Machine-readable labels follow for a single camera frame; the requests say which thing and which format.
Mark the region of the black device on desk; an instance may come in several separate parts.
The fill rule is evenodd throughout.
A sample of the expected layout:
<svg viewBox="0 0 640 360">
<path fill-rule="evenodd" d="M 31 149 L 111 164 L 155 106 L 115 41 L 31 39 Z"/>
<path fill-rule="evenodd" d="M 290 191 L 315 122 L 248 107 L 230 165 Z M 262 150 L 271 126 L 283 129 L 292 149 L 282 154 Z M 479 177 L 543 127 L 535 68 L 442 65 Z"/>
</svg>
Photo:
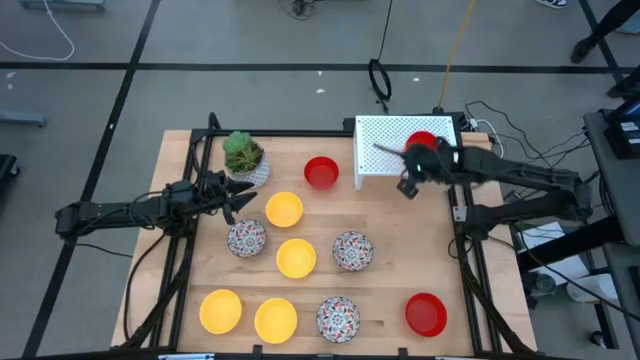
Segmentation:
<svg viewBox="0 0 640 360">
<path fill-rule="evenodd" d="M 605 116 L 604 135 L 618 159 L 640 159 L 640 93 Z"/>
</svg>

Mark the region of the grey furniture foot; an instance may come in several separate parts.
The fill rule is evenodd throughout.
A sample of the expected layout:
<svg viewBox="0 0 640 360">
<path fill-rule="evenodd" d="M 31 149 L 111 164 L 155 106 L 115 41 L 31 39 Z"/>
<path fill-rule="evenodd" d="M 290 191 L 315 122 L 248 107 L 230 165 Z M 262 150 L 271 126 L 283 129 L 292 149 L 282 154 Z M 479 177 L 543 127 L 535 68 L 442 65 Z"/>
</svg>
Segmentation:
<svg viewBox="0 0 640 360">
<path fill-rule="evenodd" d="M 44 128 L 47 119 L 43 114 L 0 110 L 0 123 L 36 126 Z"/>
</svg>

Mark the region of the white perforated metal shelf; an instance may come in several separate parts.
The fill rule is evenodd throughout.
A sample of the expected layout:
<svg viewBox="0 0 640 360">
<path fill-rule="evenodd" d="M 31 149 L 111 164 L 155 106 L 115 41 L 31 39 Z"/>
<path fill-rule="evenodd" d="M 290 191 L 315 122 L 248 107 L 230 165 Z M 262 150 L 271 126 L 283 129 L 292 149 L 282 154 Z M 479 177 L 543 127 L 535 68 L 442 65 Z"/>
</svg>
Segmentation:
<svg viewBox="0 0 640 360">
<path fill-rule="evenodd" d="M 356 116 L 353 135 L 355 189 L 361 189 L 365 177 L 400 175 L 404 170 L 402 160 L 375 145 L 401 151 L 410 136 L 419 131 L 443 137 L 453 146 L 461 141 L 459 125 L 452 116 Z"/>
</svg>

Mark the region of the floral patterned black bowl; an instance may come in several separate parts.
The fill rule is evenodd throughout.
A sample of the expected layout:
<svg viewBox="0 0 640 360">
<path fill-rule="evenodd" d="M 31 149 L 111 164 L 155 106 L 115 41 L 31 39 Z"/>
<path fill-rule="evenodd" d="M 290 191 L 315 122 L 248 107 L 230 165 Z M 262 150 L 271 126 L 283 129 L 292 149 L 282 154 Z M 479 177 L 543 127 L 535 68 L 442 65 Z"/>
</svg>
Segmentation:
<svg viewBox="0 0 640 360">
<path fill-rule="evenodd" d="M 265 227 L 253 219 L 245 219 L 231 227 L 227 234 L 227 246 L 237 257 L 249 258 L 258 255 L 267 242 Z"/>
<path fill-rule="evenodd" d="M 361 232 L 347 231 L 340 234 L 334 241 L 334 261 L 344 270 L 364 270 L 372 262 L 373 256 L 374 246 Z"/>
<path fill-rule="evenodd" d="M 349 298 L 330 297 L 319 306 L 316 325 L 325 340 L 331 343 L 346 343 L 359 331 L 360 313 Z"/>
</svg>

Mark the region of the person's black shoe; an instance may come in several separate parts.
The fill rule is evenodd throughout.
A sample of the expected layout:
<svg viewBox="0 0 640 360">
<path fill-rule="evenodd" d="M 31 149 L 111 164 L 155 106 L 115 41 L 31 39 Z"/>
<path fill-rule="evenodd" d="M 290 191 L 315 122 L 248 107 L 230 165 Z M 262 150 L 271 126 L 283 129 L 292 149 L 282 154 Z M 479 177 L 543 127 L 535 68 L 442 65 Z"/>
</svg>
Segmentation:
<svg viewBox="0 0 640 360">
<path fill-rule="evenodd" d="M 610 98 L 626 98 L 640 92 L 640 65 L 620 82 L 612 86 L 606 95 Z"/>
<path fill-rule="evenodd" d="M 591 36 L 578 41 L 572 50 L 570 61 L 574 64 L 580 64 L 597 44 L 598 39 Z"/>
</svg>

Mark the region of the black aluminium table frame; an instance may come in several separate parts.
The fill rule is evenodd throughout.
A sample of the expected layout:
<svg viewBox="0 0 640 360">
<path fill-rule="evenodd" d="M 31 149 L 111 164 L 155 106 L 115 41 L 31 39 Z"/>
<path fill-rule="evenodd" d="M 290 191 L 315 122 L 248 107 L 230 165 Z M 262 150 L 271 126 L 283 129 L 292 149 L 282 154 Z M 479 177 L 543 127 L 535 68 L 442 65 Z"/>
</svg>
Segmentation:
<svg viewBox="0 0 640 360">
<path fill-rule="evenodd" d="M 427 183 L 409 200 L 396 188 L 399 175 L 369 176 L 356 190 L 353 135 L 354 128 L 253 131 L 270 176 L 236 214 L 235 224 L 260 222 L 267 232 L 264 249 L 249 258 L 233 255 L 227 246 L 233 225 L 219 214 L 198 216 L 186 236 L 142 231 L 134 253 L 136 276 L 114 342 L 124 349 L 202 353 L 216 360 L 534 355 L 512 251 L 468 239 L 453 220 L 456 205 L 498 204 L 497 184 L 472 192 Z M 306 163 L 318 156 L 332 158 L 340 170 L 327 190 L 312 188 L 304 177 Z M 267 201 L 278 192 L 292 192 L 303 203 L 292 227 L 276 227 L 266 217 Z M 334 241 L 347 231 L 365 234 L 374 246 L 364 270 L 347 271 L 334 261 Z M 276 265 L 279 247 L 293 238 L 308 241 L 316 252 L 314 269 L 301 279 L 285 277 Z M 206 331 L 199 320 L 202 301 L 218 289 L 233 291 L 242 303 L 239 323 L 221 335 Z M 418 335 L 405 319 L 407 301 L 421 292 L 446 307 L 447 325 L 438 336 Z M 335 296 L 349 298 L 360 313 L 359 331 L 346 343 L 325 340 L 316 325 L 319 306 Z M 254 327 L 257 309 L 270 298 L 288 300 L 297 312 L 297 328 L 281 344 L 264 342 Z"/>
</svg>

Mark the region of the white triangle-patterned plant pot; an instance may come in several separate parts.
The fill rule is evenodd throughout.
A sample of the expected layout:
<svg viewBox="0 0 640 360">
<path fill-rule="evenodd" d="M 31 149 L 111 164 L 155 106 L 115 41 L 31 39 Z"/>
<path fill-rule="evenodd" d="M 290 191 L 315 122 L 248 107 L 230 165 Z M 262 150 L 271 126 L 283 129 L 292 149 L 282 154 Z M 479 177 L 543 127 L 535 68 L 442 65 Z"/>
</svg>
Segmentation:
<svg viewBox="0 0 640 360">
<path fill-rule="evenodd" d="M 235 181 L 250 182 L 253 184 L 253 189 L 257 189 L 267 182 L 270 176 L 270 170 L 269 161 L 265 153 L 261 155 L 256 168 L 251 171 L 234 173 L 230 169 L 227 169 L 231 179 Z"/>
</svg>

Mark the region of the person's leg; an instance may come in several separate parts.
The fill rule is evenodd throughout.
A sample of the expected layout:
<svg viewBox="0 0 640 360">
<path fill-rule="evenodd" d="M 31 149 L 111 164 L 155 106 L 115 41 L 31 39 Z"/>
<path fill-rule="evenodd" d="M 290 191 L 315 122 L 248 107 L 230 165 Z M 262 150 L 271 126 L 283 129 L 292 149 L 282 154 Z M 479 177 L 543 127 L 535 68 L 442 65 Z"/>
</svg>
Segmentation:
<svg viewBox="0 0 640 360">
<path fill-rule="evenodd" d="M 594 27 L 591 34 L 592 40 L 599 42 L 609 33 L 622 26 L 639 10 L 640 0 L 620 0 Z"/>
</svg>

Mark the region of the yellow mini bowl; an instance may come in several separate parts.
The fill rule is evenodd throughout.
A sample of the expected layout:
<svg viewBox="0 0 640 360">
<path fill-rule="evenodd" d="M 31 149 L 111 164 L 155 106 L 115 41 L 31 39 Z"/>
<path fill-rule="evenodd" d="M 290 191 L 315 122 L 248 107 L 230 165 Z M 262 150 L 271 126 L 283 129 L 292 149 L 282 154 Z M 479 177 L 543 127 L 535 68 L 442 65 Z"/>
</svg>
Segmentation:
<svg viewBox="0 0 640 360">
<path fill-rule="evenodd" d="M 314 247 L 301 238 L 287 240 L 279 247 L 276 254 L 276 265 L 287 278 L 304 278 L 312 272 L 315 264 Z"/>
<path fill-rule="evenodd" d="M 301 199 L 292 192 L 278 192 L 271 196 L 265 207 L 269 222 L 280 228 L 294 226 L 302 217 L 304 207 Z"/>
<path fill-rule="evenodd" d="M 257 309 L 254 317 L 256 333 L 266 343 L 286 342 L 297 328 L 297 312 L 284 298 L 270 298 Z"/>
<path fill-rule="evenodd" d="M 242 303 L 236 293 L 228 289 L 211 292 L 202 301 L 199 320 L 209 333 L 221 335 L 233 330 L 242 315 Z"/>
</svg>

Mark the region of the white paper sheet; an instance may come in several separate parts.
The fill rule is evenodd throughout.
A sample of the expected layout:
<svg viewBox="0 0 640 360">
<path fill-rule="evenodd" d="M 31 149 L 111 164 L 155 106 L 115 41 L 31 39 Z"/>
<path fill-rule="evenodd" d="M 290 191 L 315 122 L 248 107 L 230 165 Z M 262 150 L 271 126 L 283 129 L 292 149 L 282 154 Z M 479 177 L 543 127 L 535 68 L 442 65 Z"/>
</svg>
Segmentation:
<svg viewBox="0 0 640 360">
<path fill-rule="evenodd" d="M 558 222 L 548 223 L 517 232 L 518 239 L 531 250 L 564 235 L 565 232 L 561 229 Z M 578 255 L 549 264 L 549 267 L 560 272 L 571 280 L 579 279 L 589 274 L 587 267 Z M 564 278 L 550 271 L 546 267 L 537 267 L 534 269 L 534 272 L 551 276 L 557 285 L 562 285 L 566 282 Z"/>
</svg>

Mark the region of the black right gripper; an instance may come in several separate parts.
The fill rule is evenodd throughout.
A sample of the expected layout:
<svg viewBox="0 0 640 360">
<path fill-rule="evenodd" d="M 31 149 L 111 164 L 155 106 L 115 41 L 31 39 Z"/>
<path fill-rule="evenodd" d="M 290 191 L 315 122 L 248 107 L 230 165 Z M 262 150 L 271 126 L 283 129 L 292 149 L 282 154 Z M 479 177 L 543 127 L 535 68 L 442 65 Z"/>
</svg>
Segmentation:
<svg viewBox="0 0 640 360">
<path fill-rule="evenodd" d="M 422 144 L 414 144 L 405 152 L 377 143 L 374 143 L 373 146 L 383 152 L 402 158 L 405 165 L 405 178 L 410 183 L 435 181 L 453 184 L 455 182 L 455 176 L 451 171 L 453 150 L 445 139 L 437 139 L 434 148 Z"/>
</svg>

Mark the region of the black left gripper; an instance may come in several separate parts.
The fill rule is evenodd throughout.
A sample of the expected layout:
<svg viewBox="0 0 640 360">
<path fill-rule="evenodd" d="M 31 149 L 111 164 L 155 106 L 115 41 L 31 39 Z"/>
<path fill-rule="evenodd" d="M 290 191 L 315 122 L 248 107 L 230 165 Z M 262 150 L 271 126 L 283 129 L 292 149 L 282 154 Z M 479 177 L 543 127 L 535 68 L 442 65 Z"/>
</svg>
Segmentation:
<svg viewBox="0 0 640 360">
<path fill-rule="evenodd" d="M 253 186 L 252 182 L 227 177 L 224 171 L 200 172 L 196 180 L 192 215 L 213 216 L 221 211 L 226 223 L 234 225 L 232 212 L 238 213 L 257 196 L 256 192 L 249 192 Z"/>
</svg>

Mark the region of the grey side desk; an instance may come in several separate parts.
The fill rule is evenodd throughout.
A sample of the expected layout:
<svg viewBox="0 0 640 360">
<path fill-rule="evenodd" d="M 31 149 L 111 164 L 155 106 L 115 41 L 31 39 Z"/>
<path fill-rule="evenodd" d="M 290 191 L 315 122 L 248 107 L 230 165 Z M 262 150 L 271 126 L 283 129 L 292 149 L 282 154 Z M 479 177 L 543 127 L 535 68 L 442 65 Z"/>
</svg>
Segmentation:
<svg viewBox="0 0 640 360">
<path fill-rule="evenodd" d="M 583 120 L 591 141 L 607 194 L 621 229 L 618 242 L 603 246 L 605 259 L 625 316 L 636 358 L 640 360 L 640 159 L 616 157 L 605 137 L 609 128 L 600 112 L 589 112 Z"/>
</svg>

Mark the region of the red mini bowl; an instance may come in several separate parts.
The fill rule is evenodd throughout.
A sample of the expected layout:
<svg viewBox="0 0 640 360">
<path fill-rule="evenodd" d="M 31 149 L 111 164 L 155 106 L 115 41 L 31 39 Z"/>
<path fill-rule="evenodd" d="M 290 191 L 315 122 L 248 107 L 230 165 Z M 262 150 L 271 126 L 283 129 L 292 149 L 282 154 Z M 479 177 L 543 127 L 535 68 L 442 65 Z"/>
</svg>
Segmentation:
<svg viewBox="0 0 640 360">
<path fill-rule="evenodd" d="M 417 131 L 412 133 L 405 142 L 405 152 L 413 145 L 422 145 L 431 150 L 437 149 L 437 138 L 434 134 L 427 131 Z"/>
<path fill-rule="evenodd" d="M 430 293 L 416 293 L 409 298 L 405 306 L 405 319 L 408 326 L 418 335 L 435 337 L 441 334 L 447 325 L 447 310 L 442 301 Z"/>
<path fill-rule="evenodd" d="M 337 181 L 340 174 L 338 164 L 330 157 L 318 156 L 310 159 L 304 167 L 304 177 L 314 189 L 327 190 Z"/>
</svg>

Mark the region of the green succulent plant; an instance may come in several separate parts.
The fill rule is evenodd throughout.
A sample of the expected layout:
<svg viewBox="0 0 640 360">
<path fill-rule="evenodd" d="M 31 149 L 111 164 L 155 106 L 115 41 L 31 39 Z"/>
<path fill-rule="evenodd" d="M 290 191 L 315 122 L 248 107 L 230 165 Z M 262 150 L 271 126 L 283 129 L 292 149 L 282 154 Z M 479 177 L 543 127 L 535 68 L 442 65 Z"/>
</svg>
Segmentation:
<svg viewBox="0 0 640 360">
<path fill-rule="evenodd" d="M 223 141 L 225 165 L 231 173 L 255 170 L 264 157 L 264 150 L 249 133 L 234 131 Z"/>
</svg>

